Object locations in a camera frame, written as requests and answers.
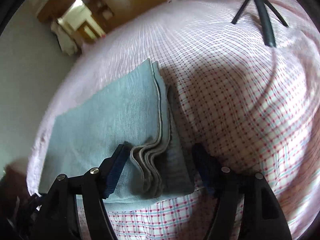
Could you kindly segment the light blue pants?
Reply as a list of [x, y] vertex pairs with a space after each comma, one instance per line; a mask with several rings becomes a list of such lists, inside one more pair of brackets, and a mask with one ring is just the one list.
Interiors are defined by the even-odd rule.
[[185, 163], [158, 63], [145, 60], [78, 107], [56, 117], [39, 192], [58, 174], [84, 174], [110, 157], [117, 146], [131, 150], [109, 211], [142, 209], [190, 194], [194, 184]]

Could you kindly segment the pink checked bed sheet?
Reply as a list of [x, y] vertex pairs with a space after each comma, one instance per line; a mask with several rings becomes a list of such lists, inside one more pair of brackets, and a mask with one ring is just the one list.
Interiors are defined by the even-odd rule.
[[319, 212], [319, 32], [296, 0], [269, 0], [276, 48], [264, 45], [243, 0], [165, 3], [108, 34], [84, 54], [53, 97], [27, 169], [37, 192], [54, 119], [146, 59], [174, 94], [184, 148], [204, 142], [236, 171], [263, 172], [298, 239]]

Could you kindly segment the white hanging clothes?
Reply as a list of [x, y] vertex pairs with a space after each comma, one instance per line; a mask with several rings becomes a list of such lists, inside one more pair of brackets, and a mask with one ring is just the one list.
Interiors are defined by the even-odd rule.
[[59, 46], [63, 53], [72, 56], [80, 53], [78, 45], [71, 38], [69, 33], [65, 30], [64, 26], [56, 21], [53, 21], [50, 25], [52, 33], [57, 37]]

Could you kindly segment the wooden wardrobe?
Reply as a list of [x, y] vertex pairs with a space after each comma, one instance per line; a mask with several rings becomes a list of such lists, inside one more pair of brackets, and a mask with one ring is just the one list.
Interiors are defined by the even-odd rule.
[[97, 33], [132, 20], [167, 0], [46, 0], [37, 19], [41, 23], [56, 21], [69, 34], [84, 31], [85, 26]]

